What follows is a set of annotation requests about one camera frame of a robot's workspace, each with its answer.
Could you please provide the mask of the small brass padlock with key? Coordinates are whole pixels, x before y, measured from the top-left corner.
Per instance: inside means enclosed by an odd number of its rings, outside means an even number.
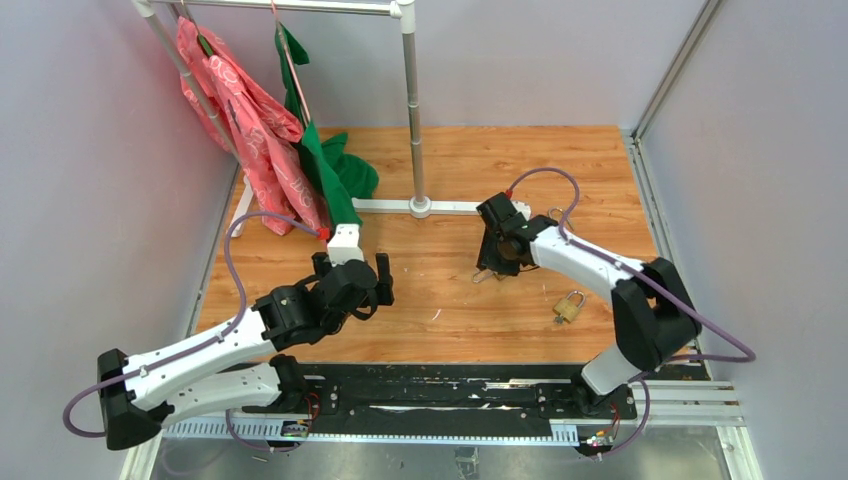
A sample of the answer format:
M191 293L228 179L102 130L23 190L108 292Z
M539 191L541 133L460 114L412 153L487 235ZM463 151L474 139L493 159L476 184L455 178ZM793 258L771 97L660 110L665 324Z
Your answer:
M472 282L474 284L480 284L486 280L494 279L497 281L502 281L507 277L506 274L498 273L489 269L478 270L472 275Z

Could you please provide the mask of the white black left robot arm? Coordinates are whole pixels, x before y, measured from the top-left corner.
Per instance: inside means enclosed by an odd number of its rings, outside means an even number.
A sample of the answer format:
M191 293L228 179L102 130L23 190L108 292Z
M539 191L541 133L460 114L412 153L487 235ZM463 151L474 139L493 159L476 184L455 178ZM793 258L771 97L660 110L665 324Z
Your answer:
M241 318L145 354L108 350L97 359L108 449L138 446L165 427L230 408L305 403L308 384L284 350L314 345L349 318L366 321L394 302L390 257L332 266L313 256L313 275L262 296Z

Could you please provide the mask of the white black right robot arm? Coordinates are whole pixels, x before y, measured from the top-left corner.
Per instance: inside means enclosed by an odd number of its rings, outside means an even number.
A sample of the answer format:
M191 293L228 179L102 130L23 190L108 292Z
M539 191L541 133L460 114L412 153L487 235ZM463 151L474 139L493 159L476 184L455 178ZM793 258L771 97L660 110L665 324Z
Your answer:
M611 306L614 343L571 379L571 403L580 415L601 414L620 386L660 367L701 333L669 260L643 262L613 254L564 231L550 217L526 217L504 192L476 210L484 223L478 269L501 276L516 276L525 267L550 270Z

